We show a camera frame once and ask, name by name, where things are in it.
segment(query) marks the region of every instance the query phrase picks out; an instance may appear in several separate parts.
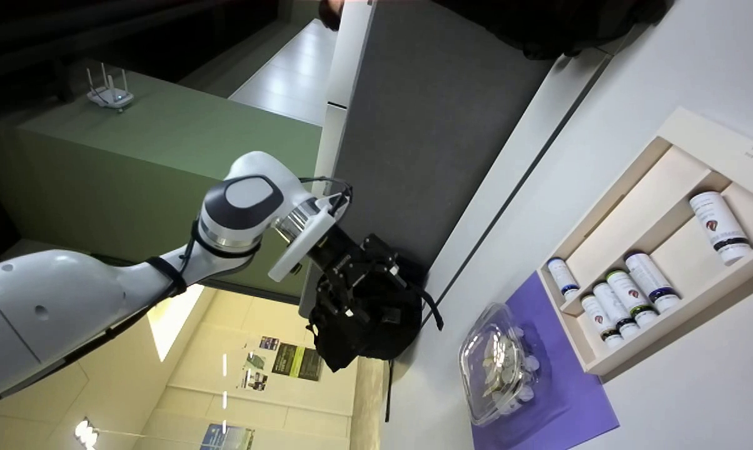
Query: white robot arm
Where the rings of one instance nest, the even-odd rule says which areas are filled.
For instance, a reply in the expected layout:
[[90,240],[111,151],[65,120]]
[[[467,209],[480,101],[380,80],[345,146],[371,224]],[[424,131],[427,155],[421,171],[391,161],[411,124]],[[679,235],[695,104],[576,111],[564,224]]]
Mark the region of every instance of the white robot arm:
[[0,262],[0,397],[83,357],[162,297],[244,267],[266,229],[290,247],[272,265],[282,280],[335,229],[350,192],[314,197],[266,154],[239,159],[200,209],[192,240],[133,267],[48,250]]

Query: white cylinder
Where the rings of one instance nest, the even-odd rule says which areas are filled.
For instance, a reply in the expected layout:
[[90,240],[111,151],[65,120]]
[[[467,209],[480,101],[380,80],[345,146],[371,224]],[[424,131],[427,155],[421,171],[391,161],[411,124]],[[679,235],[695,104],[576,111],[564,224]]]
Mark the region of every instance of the white cylinder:
[[506,396],[506,394],[494,396],[494,404],[500,415],[512,415],[515,411],[524,407],[524,404],[515,396]]
[[580,301],[580,306],[582,306],[582,314],[589,314],[591,321],[595,324],[599,332],[611,332],[611,331],[616,331],[616,321],[611,321],[611,319],[606,315],[606,310],[604,310],[604,306],[599,304],[595,295],[586,295],[586,297]]
[[630,315],[630,310],[626,310],[626,306],[616,297],[616,294],[606,282],[599,282],[594,294],[613,324],[624,324]]
[[541,360],[535,356],[525,356],[524,367],[527,374],[539,374],[541,370]]
[[512,340],[524,340],[525,332],[524,332],[524,329],[507,329],[506,335]]
[[624,340],[624,335],[613,332],[613,335],[606,335],[604,344],[609,347],[624,347],[626,340]]
[[579,282],[576,282],[576,277],[572,277],[572,272],[570,272],[570,267],[567,267],[565,261],[560,261],[560,259],[549,261],[549,272],[551,272],[559,294],[565,295],[565,301],[576,301],[579,297]]
[[531,400],[532,400],[532,389],[531,389],[531,386],[524,386],[524,389],[519,390],[519,400],[521,400],[521,404],[531,404]]
[[633,321],[626,321],[626,324],[620,325],[620,335],[624,335],[624,340],[633,340],[633,339],[641,335],[641,329],[638,329]]
[[740,261],[753,250],[745,231],[733,217],[720,192],[699,192],[691,197],[691,209],[726,265]]
[[624,304],[626,310],[630,310],[633,321],[641,329],[648,329],[658,321],[656,310],[648,306],[648,297],[643,290],[628,277],[628,272],[616,270],[609,277],[611,290]]
[[658,314],[673,310],[679,306],[681,297],[673,282],[658,270],[648,254],[626,255],[626,267]]
[[616,270],[609,277],[609,289],[618,295],[626,310],[648,306],[643,290],[628,277],[628,272]]

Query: purple cloth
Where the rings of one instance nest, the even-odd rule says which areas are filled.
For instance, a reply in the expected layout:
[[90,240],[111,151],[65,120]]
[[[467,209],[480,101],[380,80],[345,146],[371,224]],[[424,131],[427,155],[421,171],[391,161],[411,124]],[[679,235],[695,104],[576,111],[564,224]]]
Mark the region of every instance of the purple cloth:
[[[539,340],[545,347],[552,382],[565,404],[560,415],[541,425],[512,450],[570,450],[586,440],[616,431],[620,422],[599,379],[580,370],[580,364],[552,314],[541,277],[531,275],[506,306],[519,324],[532,324]],[[497,421],[487,427],[474,427],[476,450],[507,450],[510,436],[510,421]]]

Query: wooden shelf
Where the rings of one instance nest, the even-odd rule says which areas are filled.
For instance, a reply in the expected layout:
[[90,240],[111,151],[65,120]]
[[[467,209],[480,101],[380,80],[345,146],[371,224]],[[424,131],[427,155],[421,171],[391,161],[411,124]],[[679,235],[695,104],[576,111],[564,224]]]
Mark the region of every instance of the wooden shelf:
[[549,270],[539,270],[586,374],[613,379],[753,290],[753,254],[723,265],[688,209],[686,197],[706,189],[723,192],[753,240],[753,144],[675,111],[556,247],[552,255],[570,265],[580,294],[624,267],[628,250],[651,254],[681,294],[675,310],[624,347],[609,347],[582,315],[580,297],[565,304]]

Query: plastic bag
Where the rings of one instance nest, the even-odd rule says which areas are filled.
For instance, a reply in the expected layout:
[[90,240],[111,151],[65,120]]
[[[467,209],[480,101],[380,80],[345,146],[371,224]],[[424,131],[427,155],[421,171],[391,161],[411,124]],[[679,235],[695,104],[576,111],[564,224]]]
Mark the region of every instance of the plastic bag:
[[459,364],[476,427],[500,421],[521,444],[565,411],[535,329],[502,304],[479,319]]

